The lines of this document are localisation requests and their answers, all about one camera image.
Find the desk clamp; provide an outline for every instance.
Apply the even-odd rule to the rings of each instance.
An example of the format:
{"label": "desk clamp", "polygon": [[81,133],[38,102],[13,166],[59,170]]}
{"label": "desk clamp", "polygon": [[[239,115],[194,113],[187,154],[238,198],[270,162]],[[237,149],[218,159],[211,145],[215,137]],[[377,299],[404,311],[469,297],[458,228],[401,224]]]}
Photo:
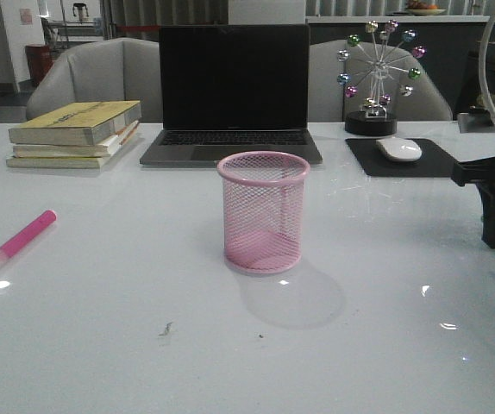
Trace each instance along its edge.
{"label": "desk clamp", "polygon": [[495,248],[495,157],[454,164],[451,179],[459,186],[475,184],[483,204],[483,240]]}

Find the ferris wheel ornament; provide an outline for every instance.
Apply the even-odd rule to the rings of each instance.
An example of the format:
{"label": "ferris wheel ornament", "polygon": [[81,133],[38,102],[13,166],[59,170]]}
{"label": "ferris wheel ornament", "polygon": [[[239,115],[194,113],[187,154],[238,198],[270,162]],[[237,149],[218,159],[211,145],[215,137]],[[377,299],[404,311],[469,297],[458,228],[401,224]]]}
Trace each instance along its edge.
{"label": "ferris wheel ornament", "polygon": [[366,67],[364,70],[354,73],[340,73],[337,83],[343,87],[346,98],[353,99],[359,95],[359,85],[362,81],[370,79],[370,91],[359,110],[346,115],[345,129],[357,135],[383,136],[392,135],[397,131],[397,118],[388,108],[391,106],[392,95],[385,90],[384,82],[392,79],[398,84],[398,95],[408,97],[414,87],[405,83],[397,82],[391,72],[401,72],[402,78],[406,80],[416,80],[420,78],[421,71],[417,67],[404,69],[397,64],[402,60],[412,56],[421,59],[426,54],[424,46],[415,46],[410,54],[402,57],[394,56],[394,52],[406,43],[413,42],[417,33],[414,30],[405,30],[401,34],[401,41],[395,47],[388,47],[388,42],[398,29],[398,23],[390,20],[384,24],[383,30],[379,31],[376,21],[370,21],[365,25],[365,31],[372,36],[373,48],[368,53],[361,45],[361,39],[357,34],[351,34],[348,39],[348,47],[357,47],[364,54],[363,59],[353,58],[348,49],[337,52],[337,59],[340,63],[347,60],[357,60]]}

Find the trash bin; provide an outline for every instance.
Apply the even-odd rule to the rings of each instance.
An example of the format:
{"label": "trash bin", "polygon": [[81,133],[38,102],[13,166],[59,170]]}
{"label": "trash bin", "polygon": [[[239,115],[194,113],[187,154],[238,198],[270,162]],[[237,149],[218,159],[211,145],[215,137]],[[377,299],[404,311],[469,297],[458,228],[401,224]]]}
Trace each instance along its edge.
{"label": "trash bin", "polygon": [[31,75],[31,84],[38,86],[52,67],[52,57],[50,56],[50,46],[48,45],[27,45],[25,47],[27,65]]}
{"label": "trash bin", "polygon": [[279,273],[301,257],[304,179],[309,163],[296,155],[252,151],[221,160],[224,253],[248,273]]}

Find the black base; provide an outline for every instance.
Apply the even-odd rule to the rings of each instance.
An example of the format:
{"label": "black base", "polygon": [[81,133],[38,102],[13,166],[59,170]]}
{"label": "black base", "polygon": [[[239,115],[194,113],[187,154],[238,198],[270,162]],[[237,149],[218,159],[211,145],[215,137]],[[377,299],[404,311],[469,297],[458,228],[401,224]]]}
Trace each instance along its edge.
{"label": "black base", "polygon": [[345,130],[364,136],[387,136],[397,132],[397,118],[387,114],[386,118],[367,118],[364,111],[351,112],[345,117]]}

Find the office chair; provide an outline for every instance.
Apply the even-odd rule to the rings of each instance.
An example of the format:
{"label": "office chair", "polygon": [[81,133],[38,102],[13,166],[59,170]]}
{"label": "office chair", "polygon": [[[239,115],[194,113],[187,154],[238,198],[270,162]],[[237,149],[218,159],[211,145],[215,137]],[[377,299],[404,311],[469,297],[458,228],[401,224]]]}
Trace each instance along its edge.
{"label": "office chair", "polygon": [[142,121],[161,122],[160,45],[119,38],[72,47],[31,95],[27,119],[72,102],[141,100]]}
{"label": "office chair", "polygon": [[[372,43],[360,43],[370,56],[374,54]],[[341,63],[336,58],[338,50],[347,49],[351,56]],[[390,71],[394,79],[385,81],[385,91],[392,96],[388,109],[396,115],[399,121],[452,121],[453,114],[442,94],[437,90],[427,73],[409,52],[403,49],[394,50],[391,59],[398,59],[395,65],[403,69],[417,67],[422,75],[417,80],[409,80],[405,73]],[[349,112],[359,110],[365,97],[370,91],[370,78],[358,85],[359,93],[347,98],[343,94],[336,78],[341,72],[354,75],[367,68],[356,59],[368,60],[368,57],[358,47],[348,47],[345,40],[328,41],[310,46],[309,61],[309,111],[310,122],[343,121]],[[356,84],[359,78],[352,77]],[[398,83],[413,85],[414,91],[408,97],[401,97]]]}

